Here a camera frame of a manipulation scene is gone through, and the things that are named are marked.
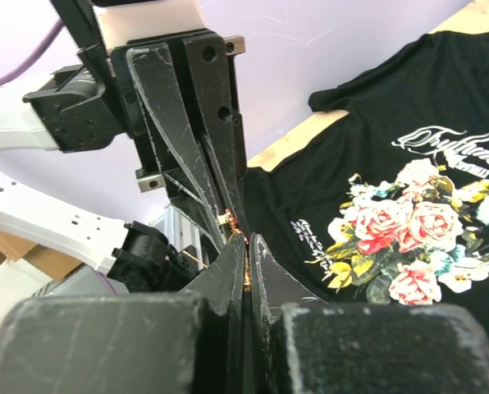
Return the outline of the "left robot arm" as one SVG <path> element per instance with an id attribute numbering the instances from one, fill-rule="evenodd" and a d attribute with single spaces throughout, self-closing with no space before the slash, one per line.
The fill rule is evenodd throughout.
<path id="1" fill-rule="evenodd" d="M 240 36 L 211 30 L 134 40 L 80 51 L 82 64 L 55 72 L 18 98 L 38 124 L 38 163 L 60 188 L 36 190 L 0 170 L 0 231 L 77 259 L 132 291 L 177 290 L 190 275 L 156 228 L 128 222 L 109 203 L 138 200 L 121 161 L 91 158 L 116 137 L 134 143 L 141 186 L 162 187 L 171 205 L 221 250 L 246 221 L 244 134 L 235 84 Z"/>

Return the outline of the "pink gold brooch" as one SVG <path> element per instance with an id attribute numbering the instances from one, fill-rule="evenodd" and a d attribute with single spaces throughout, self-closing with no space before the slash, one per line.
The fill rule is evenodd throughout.
<path id="1" fill-rule="evenodd" d="M 241 229 L 241 223 L 230 209 L 217 217 L 217 224 L 230 231 L 230 237 L 217 258 L 209 264 L 181 292 L 197 292 L 209 298 L 231 296 L 251 290 L 249 269 L 249 240 Z"/>

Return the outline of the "black floral t-shirt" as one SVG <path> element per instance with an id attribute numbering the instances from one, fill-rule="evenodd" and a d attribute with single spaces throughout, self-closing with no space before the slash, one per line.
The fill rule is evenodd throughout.
<path id="1" fill-rule="evenodd" d="M 426 34 L 309 106 L 345 115 L 248 170 L 250 230 L 325 300 L 489 318 L 489 32 Z"/>

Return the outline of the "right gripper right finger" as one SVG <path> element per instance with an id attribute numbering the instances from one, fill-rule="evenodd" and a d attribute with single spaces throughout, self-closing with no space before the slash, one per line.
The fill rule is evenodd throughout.
<path id="1" fill-rule="evenodd" d="M 455 305 L 328 304 L 249 242 L 259 393 L 489 393 L 489 341 Z"/>

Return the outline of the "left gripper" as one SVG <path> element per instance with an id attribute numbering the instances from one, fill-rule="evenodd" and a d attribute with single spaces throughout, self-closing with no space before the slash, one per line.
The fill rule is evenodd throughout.
<path id="1" fill-rule="evenodd" d="M 235 58 L 244 51 L 240 35 L 189 31 L 130 41 L 111 52 L 97 44 L 78 52 L 98 82 L 101 122 L 132 138 L 143 174 L 162 176 L 177 208 L 203 215 L 218 250 L 227 243 L 218 214 L 231 213 L 231 227 L 249 234 L 235 78 Z"/>

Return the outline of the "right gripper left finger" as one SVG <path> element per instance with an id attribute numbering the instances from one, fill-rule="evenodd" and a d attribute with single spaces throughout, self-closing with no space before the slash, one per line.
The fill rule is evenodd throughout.
<path id="1" fill-rule="evenodd" d="M 0 327 L 0 393 L 240 393 L 243 293 L 21 301 Z"/>

